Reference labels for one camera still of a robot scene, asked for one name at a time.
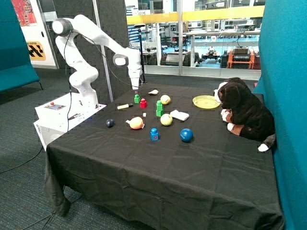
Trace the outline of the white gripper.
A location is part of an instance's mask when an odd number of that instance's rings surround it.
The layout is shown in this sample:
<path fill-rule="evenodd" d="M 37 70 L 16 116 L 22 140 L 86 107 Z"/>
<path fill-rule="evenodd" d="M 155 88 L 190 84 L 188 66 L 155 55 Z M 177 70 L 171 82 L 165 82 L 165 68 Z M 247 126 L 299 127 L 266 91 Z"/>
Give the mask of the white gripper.
<path fill-rule="evenodd" d="M 135 94 L 138 94 L 137 90 L 140 85 L 140 77 L 142 74 L 142 70 L 141 69 L 129 69 L 128 74 L 130 77 L 132 89 L 135 90 L 134 91 Z"/>

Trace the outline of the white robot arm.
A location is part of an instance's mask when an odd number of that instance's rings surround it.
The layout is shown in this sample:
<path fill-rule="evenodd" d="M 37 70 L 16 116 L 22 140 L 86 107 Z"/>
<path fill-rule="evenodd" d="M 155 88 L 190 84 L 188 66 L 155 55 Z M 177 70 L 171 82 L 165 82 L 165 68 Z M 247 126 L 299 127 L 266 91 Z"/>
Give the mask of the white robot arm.
<path fill-rule="evenodd" d="M 52 29 L 58 35 L 55 39 L 58 50 L 68 66 L 75 69 L 69 82 L 81 95 L 81 105 L 84 108 L 96 109 L 98 107 L 96 91 L 91 87 L 91 83 L 98 77 L 98 70 L 89 65 L 82 57 L 74 43 L 76 35 L 82 35 L 91 44 L 110 48 L 115 53 L 113 63 L 117 67 L 127 67 L 132 88 L 134 90 L 139 88 L 142 67 L 141 54 L 138 49 L 123 48 L 95 23 L 81 14 L 73 19 L 56 19 L 52 23 Z"/>

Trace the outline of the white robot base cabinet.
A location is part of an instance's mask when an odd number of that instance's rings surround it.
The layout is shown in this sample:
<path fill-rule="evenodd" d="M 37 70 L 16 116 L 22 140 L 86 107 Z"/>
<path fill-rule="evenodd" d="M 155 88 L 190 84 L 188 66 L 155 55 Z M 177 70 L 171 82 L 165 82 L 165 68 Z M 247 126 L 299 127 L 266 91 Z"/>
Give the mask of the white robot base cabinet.
<path fill-rule="evenodd" d="M 88 105 L 79 93 L 68 93 L 35 108 L 38 120 L 34 122 L 43 148 L 70 131 L 98 111 L 105 104 Z"/>

